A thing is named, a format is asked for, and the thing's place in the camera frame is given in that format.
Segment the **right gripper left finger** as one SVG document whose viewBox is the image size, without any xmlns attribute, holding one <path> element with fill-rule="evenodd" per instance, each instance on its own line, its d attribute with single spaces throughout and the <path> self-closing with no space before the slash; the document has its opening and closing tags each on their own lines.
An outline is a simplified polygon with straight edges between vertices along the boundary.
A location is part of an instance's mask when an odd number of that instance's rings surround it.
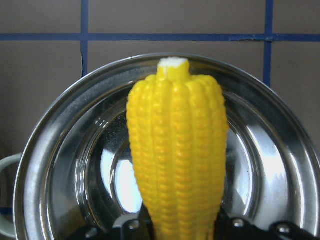
<svg viewBox="0 0 320 240">
<path fill-rule="evenodd" d="M 76 240 L 154 240 L 151 217 L 146 209 L 117 218 L 108 231 L 95 226 L 82 227 L 74 233 Z"/>
</svg>

